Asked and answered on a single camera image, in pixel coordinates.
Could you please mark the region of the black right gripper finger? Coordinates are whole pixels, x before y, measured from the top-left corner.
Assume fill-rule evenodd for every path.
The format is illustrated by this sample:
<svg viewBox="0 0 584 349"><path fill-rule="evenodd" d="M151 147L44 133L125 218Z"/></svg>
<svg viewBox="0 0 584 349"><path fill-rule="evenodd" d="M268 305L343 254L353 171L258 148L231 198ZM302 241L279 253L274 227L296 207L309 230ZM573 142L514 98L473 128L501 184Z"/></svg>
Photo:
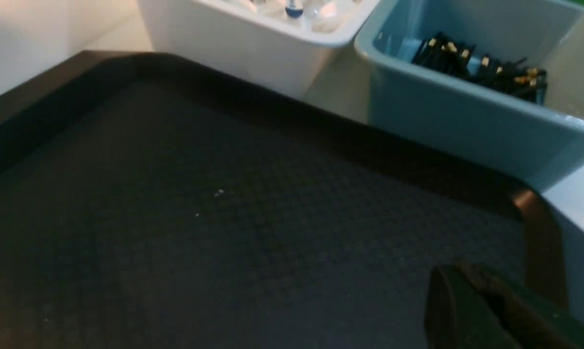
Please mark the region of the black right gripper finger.
<svg viewBox="0 0 584 349"><path fill-rule="evenodd" d="M485 264L433 267L423 325L430 349L584 349L584 323Z"/></svg>

